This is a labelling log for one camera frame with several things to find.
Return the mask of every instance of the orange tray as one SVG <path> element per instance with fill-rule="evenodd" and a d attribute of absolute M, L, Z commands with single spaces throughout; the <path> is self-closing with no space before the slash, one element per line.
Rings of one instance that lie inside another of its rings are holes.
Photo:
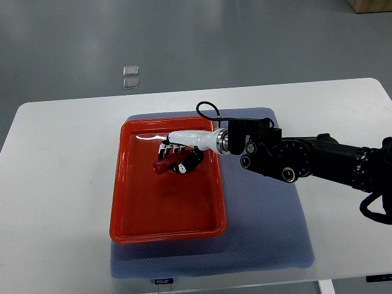
<path fill-rule="evenodd" d="M 226 229 L 218 155 L 205 152 L 195 170 L 157 175 L 153 162 L 174 130 L 213 130 L 201 117 L 144 119 L 121 128 L 110 237 L 139 243 L 219 236 Z"/>

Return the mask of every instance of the floor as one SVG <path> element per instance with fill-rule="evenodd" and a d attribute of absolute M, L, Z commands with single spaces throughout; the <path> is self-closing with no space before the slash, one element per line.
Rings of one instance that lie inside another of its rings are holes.
<path fill-rule="evenodd" d="M 0 146 L 26 102 L 362 77 L 392 97 L 391 27 L 392 13 L 357 15 L 346 0 L 1 1 Z M 123 90 L 133 64 L 140 86 Z M 337 294 L 392 288 L 333 282 Z M 209 293 L 319 291 L 310 282 Z"/>

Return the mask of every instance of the cardboard box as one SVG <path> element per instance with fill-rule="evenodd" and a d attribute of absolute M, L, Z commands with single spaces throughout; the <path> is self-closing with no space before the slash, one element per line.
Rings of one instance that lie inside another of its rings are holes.
<path fill-rule="evenodd" d="M 392 0 L 349 0 L 355 13 L 392 12 Z"/>

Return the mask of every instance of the table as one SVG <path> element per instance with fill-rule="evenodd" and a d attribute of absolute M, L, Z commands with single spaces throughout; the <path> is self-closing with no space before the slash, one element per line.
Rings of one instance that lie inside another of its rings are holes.
<path fill-rule="evenodd" d="M 189 111 L 201 100 L 271 108 L 285 137 L 329 132 L 339 143 L 379 148 L 392 134 L 392 103 L 371 78 L 24 104 L 0 153 L 0 292 L 156 292 L 149 280 L 110 276 L 119 130 L 131 115 Z M 312 177 L 296 188 L 315 254 L 311 267 L 181 277 L 171 289 L 392 272 L 392 227 L 361 215 L 365 193 Z"/>

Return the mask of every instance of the robotic arm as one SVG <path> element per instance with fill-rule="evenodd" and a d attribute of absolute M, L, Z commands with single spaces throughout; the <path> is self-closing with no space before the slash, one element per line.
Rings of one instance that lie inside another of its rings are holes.
<path fill-rule="evenodd" d="M 217 117 L 203 115 L 198 109 L 202 104 L 214 107 Z M 197 112 L 219 125 L 228 121 L 227 129 L 170 133 L 160 146 L 159 160 L 154 163 L 157 173 L 163 162 L 166 169 L 190 172 L 208 149 L 222 155 L 241 155 L 244 169 L 279 181 L 293 183 L 312 175 L 371 193 L 362 201 L 360 211 L 376 222 L 392 224 L 392 137 L 385 138 L 380 149 L 359 148 L 339 144 L 329 134 L 282 138 L 282 130 L 275 128 L 269 118 L 221 118 L 219 110 L 209 102 L 200 102 Z M 184 146 L 193 150 L 184 150 Z M 386 214 L 368 210 L 380 196 Z"/>

